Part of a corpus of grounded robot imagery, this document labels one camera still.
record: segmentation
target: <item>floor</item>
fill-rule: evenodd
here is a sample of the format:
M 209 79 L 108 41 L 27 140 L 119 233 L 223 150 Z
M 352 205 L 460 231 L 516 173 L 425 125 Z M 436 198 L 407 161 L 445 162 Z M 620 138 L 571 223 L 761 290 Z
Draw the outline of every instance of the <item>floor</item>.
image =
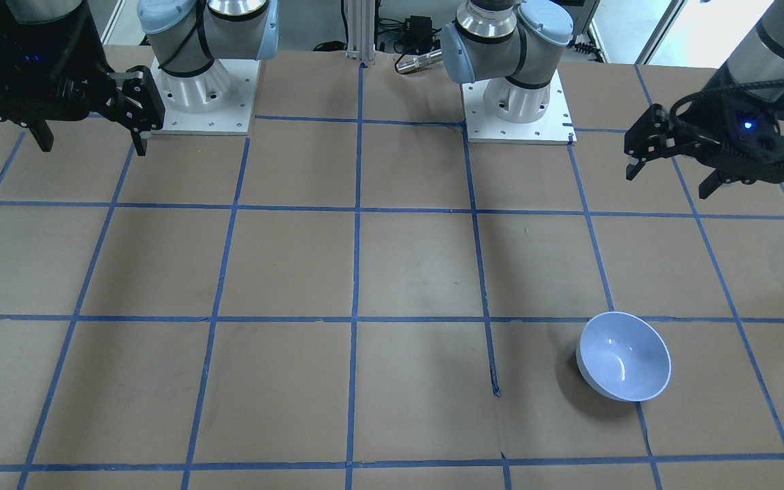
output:
M 576 145 L 490 146 L 378 56 L 281 52 L 249 139 L 0 125 L 0 489 L 784 488 L 784 186 L 623 179 L 710 71 L 562 65 Z M 579 376 L 607 310 L 654 400 Z

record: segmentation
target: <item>silver metal cylinder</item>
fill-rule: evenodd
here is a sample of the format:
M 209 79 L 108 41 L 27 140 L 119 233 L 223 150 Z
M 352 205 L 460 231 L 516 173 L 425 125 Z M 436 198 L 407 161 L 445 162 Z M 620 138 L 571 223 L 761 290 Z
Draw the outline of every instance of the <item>silver metal cylinder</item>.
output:
M 485 10 L 470 0 L 458 7 L 455 20 L 467 32 L 487 39 L 509 36 L 516 29 L 516 14 L 512 8 Z
M 208 0 L 208 9 L 224 16 L 245 16 L 261 9 L 268 0 Z
M 81 0 L 5 0 L 5 3 L 19 24 L 45 24 L 74 12 Z
M 749 31 L 725 64 L 738 84 L 784 78 L 784 58 L 763 43 L 757 28 Z M 775 101 L 784 93 L 784 88 L 769 88 L 750 93 L 766 101 Z

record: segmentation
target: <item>wall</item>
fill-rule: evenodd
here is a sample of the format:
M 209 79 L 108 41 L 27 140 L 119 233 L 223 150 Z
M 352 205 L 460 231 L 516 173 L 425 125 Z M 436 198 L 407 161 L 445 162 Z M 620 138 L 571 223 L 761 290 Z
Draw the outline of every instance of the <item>wall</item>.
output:
M 319 43 L 344 40 L 340 0 L 279 0 L 280 49 L 311 50 Z M 382 0 L 380 16 L 404 20 L 430 16 L 435 28 L 455 17 L 463 0 Z

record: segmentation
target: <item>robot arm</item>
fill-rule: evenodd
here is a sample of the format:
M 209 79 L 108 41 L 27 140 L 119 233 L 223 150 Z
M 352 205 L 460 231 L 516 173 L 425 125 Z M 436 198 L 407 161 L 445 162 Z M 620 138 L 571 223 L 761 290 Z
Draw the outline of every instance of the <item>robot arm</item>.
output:
M 181 114 L 216 111 L 237 92 L 220 59 L 277 54 L 277 0 L 140 0 L 137 15 L 165 103 Z
M 86 0 L 0 0 L 0 121 L 28 129 L 49 152 L 47 120 L 98 112 L 141 135 L 162 127 L 165 108 L 146 66 L 108 65 Z
M 491 80 L 486 109 L 502 120 L 531 123 L 544 115 L 573 21 L 549 0 L 467 0 L 444 26 L 441 46 L 449 77 Z
M 677 115 L 686 103 L 691 105 Z M 784 0 L 775 0 L 699 93 L 669 111 L 656 103 L 625 134 L 633 180 L 648 161 L 684 154 L 714 170 L 706 199 L 722 184 L 784 182 Z

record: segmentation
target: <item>metal base plate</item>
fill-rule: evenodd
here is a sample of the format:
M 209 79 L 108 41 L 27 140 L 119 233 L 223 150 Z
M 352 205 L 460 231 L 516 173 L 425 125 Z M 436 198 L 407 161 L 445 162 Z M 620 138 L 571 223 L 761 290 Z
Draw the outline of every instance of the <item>metal base plate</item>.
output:
M 553 75 L 553 97 L 544 117 L 527 123 L 511 123 L 486 111 L 483 93 L 488 80 L 461 86 L 464 114 L 468 124 L 468 140 L 475 143 L 524 143 L 526 145 L 567 145 L 576 142 L 576 132 L 570 121 L 570 110 L 561 86 L 558 71 Z
M 173 108 L 168 97 L 162 93 L 165 102 L 165 124 L 156 134 L 204 134 L 204 135 L 246 135 L 249 134 L 252 120 L 252 105 L 256 99 L 256 86 L 259 81 L 260 62 L 254 59 L 223 59 L 223 66 L 233 77 L 233 92 L 220 101 L 218 108 L 211 112 L 181 112 Z M 153 77 L 159 75 L 159 60 L 153 59 L 150 66 Z

